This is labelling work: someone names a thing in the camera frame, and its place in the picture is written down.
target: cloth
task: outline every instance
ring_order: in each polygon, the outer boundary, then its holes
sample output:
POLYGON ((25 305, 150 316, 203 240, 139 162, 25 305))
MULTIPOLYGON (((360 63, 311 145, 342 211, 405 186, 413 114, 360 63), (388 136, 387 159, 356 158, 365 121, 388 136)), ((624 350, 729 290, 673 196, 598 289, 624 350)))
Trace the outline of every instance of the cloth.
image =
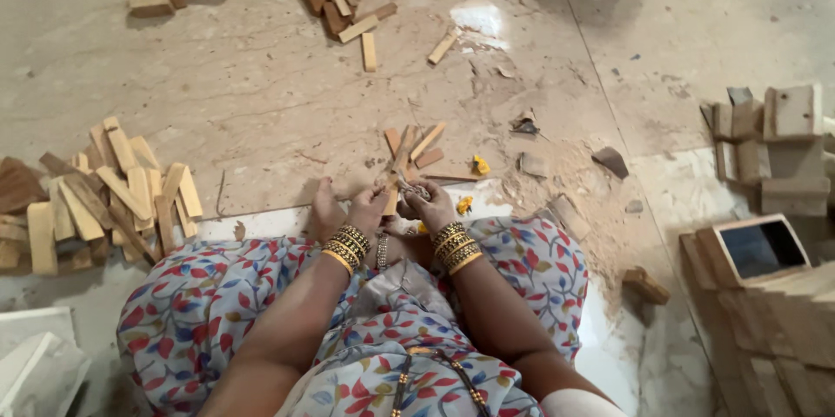
MULTIPOLYGON (((573 360, 588 277, 577 243, 539 217, 478 220, 468 233, 573 360)), ((128 298, 117 331, 148 411, 197 414, 259 314, 319 249, 299 237, 201 242, 155 266, 128 298)), ((352 276, 311 364, 319 368, 287 414, 390 415, 405 350, 419 345, 458 361, 491 414, 541 415, 519 388, 519 372, 480 354, 464 335, 442 301, 456 304, 443 276, 400 264, 377 282, 378 272, 365 267, 352 276)), ((423 355, 412 357, 400 410, 402 417, 476 414, 454 370, 423 355)))

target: pile of wood scraps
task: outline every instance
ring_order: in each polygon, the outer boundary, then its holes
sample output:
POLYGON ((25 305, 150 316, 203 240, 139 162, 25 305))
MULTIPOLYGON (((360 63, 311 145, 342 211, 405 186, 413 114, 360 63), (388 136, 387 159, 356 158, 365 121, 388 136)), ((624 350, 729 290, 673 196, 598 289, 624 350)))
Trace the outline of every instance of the pile of wood scraps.
POLYGON ((184 238, 197 234, 203 209, 188 166, 163 168, 145 139, 129 139, 115 117, 90 136, 71 162, 50 152, 41 157, 46 181, 19 160, 3 160, 0 274, 84 270, 103 265, 111 246, 128 262, 153 265, 177 247, 175 217, 184 238))
POLYGON ((719 179, 760 190, 762 213, 826 216, 835 173, 824 159, 835 155, 823 151, 821 86, 770 88, 764 102, 747 88, 729 95, 711 118, 719 179))

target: gold bangle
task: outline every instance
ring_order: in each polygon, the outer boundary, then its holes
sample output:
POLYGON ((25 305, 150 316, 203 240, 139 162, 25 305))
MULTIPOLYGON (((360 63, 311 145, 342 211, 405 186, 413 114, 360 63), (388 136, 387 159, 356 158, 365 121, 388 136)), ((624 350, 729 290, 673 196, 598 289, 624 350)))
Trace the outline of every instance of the gold bangle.
POLYGON ((449 270, 449 275, 450 276, 455 275, 456 272, 458 272, 459 270, 464 268, 464 266, 466 266, 468 263, 473 262, 474 260, 476 260, 478 258, 478 256, 481 256, 480 251, 476 252, 475 254, 470 255, 470 257, 467 257, 465 260, 459 262, 456 266, 454 266, 452 269, 449 270))
POLYGON ((336 252, 331 251, 330 249, 324 249, 324 250, 322 250, 322 252, 321 252, 321 253, 322 253, 322 254, 328 254, 328 255, 330 255, 331 257, 333 257, 333 258, 337 259, 339 262, 341 262, 341 264, 342 264, 343 266, 345 266, 345 268, 346 268, 346 269, 348 269, 348 276, 349 276, 349 277, 353 277, 353 275, 354 275, 354 269, 351 267, 351 264, 349 264, 348 262, 345 262, 345 259, 343 259, 343 258, 342 258, 342 256, 340 256, 340 255, 339 255, 339 254, 337 254, 336 252))

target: stack of wooden planks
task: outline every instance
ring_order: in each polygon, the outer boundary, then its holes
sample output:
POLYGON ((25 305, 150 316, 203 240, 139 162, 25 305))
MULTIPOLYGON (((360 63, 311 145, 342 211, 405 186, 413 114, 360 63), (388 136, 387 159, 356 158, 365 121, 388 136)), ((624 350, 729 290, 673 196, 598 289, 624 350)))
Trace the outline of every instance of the stack of wooden planks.
POLYGON ((128 262, 153 265, 177 247, 174 219, 185 238, 197 234, 203 208, 188 166, 161 166, 145 139, 129 138, 115 117, 96 124, 90 137, 69 162, 45 153, 47 190, 34 176, 29 182, 44 197, 19 190, 26 205, 5 211, 19 215, 0 216, 0 273, 84 270, 103 265, 111 246, 121 247, 128 262))

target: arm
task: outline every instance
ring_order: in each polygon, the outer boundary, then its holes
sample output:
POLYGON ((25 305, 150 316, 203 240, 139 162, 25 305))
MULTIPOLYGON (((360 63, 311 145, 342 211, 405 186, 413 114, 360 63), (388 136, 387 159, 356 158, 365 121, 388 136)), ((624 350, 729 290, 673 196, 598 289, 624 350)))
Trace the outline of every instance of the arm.
MULTIPOLYGON (((419 216, 434 237, 455 220, 453 202, 434 182, 410 184, 423 186, 432 198, 426 202, 407 193, 408 207, 401 206, 400 209, 405 217, 419 216)), ((522 390, 537 401, 553 391, 567 389, 589 391, 609 400, 571 368, 524 299, 484 256, 452 275, 452 282, 478 351, 517 369, 522 374, 522 390)))

